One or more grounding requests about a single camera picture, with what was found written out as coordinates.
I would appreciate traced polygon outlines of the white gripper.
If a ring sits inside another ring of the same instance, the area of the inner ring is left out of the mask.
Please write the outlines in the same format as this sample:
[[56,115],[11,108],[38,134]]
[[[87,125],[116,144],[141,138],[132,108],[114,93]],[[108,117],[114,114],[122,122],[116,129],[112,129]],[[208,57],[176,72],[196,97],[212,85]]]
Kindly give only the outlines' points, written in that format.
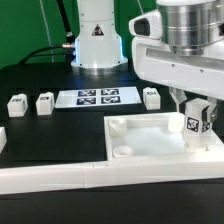
[[132,59],[138,77],[169,86],[180,113],[187,101],[184,91],[208,96],[202,120],[213,123],[216,99],[224,100],[222,11],[157,9],[132,19],[129,30],[134,36]]

